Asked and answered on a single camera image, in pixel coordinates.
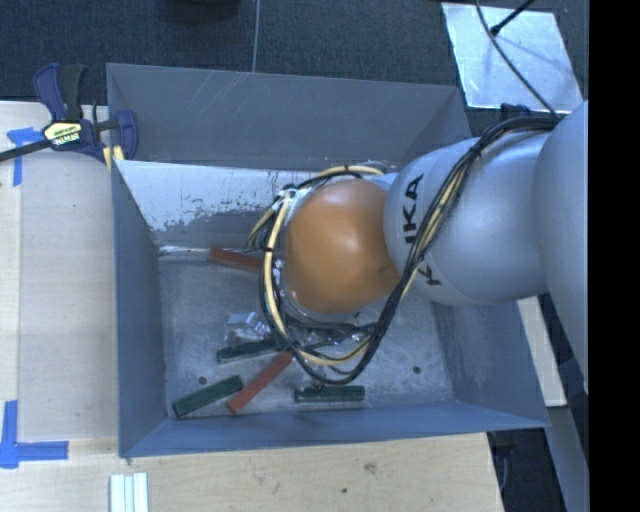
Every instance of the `gray bin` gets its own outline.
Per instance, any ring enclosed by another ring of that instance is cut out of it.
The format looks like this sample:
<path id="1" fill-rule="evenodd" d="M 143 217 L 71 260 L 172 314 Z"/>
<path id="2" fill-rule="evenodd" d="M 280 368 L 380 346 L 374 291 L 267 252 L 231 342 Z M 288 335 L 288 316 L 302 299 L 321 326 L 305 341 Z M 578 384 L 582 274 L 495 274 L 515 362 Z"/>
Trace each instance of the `gray bin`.
<path id="1" fill-rule="evenodd" d="M 140 126 L 137 161 L 112 172 L 121 456 L 548 424 L 517 305 L 439 306 L 417 286 L 354 382 L 361 406 L 293 404 L 293 364 L 240 416 L 218 403 L 176 419 L 199 377 L 246 384 L 273 355 L 217 365 L 226 315 L 259 311 L 257 280 L 166 247 L 240 247 L 287 181 L 368 159 L 399 169 L 470 133 L 453 87 L 114 64 L 108 79 L 110 108 Z"/>

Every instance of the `small metal part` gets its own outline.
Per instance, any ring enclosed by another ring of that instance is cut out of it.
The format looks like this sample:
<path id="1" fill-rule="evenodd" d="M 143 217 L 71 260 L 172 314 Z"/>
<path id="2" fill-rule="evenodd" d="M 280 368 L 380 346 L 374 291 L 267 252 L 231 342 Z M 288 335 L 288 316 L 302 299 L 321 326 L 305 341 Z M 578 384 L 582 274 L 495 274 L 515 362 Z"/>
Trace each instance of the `small metal part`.
<path id="1" fill-rule="evenodd" d="M 229 315 L 224 326 L 224 337 L 227 345 L 237 345 L 242 342 L 265 341 L 271 329 L 255 311 L 250 313 L 233 313 Z"/>
<path id="2" fill-rule="evenodd" d="M 320 389 L 295 390 L 293 397 L 299 403 L 362 402 L 364 395 L 364 386 L 324 386 Z"/>
<path id="3" fill-rule="evenodd" d="M 236 391 L 244 388 L 242 379 L 238 375 L 229 377 L 228 379 L 212 384 L 205 388 L 199 389 L 195 393 L 185 396 L 173 403 L 173 410 L 178 418 L 183 417 L 190 412 L 201 409 L 205 405 L 209 405 L 221 398 L 229 396 Z"/>
<path id="4" fill-rule="evenodd" d="M 229 363 L 239 359 L 248 359 L 280 350 L 280 346 L 271 338 L 264 341 L 242 343 L 233 347 L 221 348 L 216 352 L 218 363 Z"/>
<path id="5" fill-rule="evenodd" d="M 149 512 L 149 483 L 146 473 L 111 475 L 109 512 Z"/>

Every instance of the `stain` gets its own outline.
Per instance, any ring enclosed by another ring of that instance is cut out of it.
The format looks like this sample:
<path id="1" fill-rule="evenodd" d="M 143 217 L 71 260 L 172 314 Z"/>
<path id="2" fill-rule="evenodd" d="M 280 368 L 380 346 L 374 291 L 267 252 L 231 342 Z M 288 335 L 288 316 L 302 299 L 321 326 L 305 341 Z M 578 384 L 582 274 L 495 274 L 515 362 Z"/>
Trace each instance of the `stain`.
<path id="1" fill-rule="evenodd" d="M 364 465 L 364 470 L 370 475 L 375 476 L 378 472 L 378 464 L 376 464 L 375 462 L 368 462 Z"/>

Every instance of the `blue clamp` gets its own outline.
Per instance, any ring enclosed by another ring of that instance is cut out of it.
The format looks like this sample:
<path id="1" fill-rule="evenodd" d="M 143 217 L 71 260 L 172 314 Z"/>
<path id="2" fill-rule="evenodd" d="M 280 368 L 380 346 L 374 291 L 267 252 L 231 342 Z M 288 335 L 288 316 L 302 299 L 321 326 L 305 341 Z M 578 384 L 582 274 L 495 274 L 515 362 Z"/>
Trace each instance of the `blue clamp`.
<path id="1" fill-rule="evenodd" d="M 4 404 L 2 422 L 2 441 L 0 441 L 0 468 L 15 469 L 20 462 L 35 460 L 67 460 L 69 441 L 51 441 L 44 443 L 19 443 L 18 401 Z"/>
<path id="2" fill-rule="evenodd" d="M 127 159 L 133 159 L 138 149 L 138 127 L 135 115 L 131 110 L 119 110 L 115 113 L 115 119 L 98 123 L 82 119 L 82 108 L 79 103 L 79 84 L 82 75 L 86 71 L 84 66 L 60 66 L 49 64 L 39 70 L 34 78 L 33 85 L 42 103 L 51 114 L 51 124 L 68 121 L 79 124 L 81 129 L 77 132 L 76 140 L 72 143 L 59 144 L 52 141 L 51 149 L 55 151 L 75 151 L 91 156 L 102 163 L 106 145 L 100 141 L 100 132 L 111 128 L 120 129 L 119 144 Z"/>

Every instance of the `blue tape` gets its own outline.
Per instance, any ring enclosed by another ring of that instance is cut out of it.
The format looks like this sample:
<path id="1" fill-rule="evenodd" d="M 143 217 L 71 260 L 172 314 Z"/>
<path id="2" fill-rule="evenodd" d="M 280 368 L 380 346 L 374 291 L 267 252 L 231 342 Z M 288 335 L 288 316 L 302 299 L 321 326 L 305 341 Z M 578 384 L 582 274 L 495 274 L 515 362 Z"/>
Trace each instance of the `blue tape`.
<path id="1" fill-rule="evenodd" d="M 32 127 L 20 128 L 18 130 L 9 130 L 7 137 L 11 139 L 16 147 L 20 147 L 23 144 L 30 144 L 31 142 L 39 142 L 44 139 L 42 133 L 38 130 L 34 130 Z M 17 187 L 22 183 L 22 157 L 19 156 L 15 159 L 13 164 L 13 186 Z"/>
<path id="2" fill-rule="evenodd" d="M 0 468 L 15 469 L 20 462 L 33 460 L 67 460 L 69 441 L 46 443 L 18 443 L 18 401 L 4 404 L 2 440 L 0 441 Z"/>

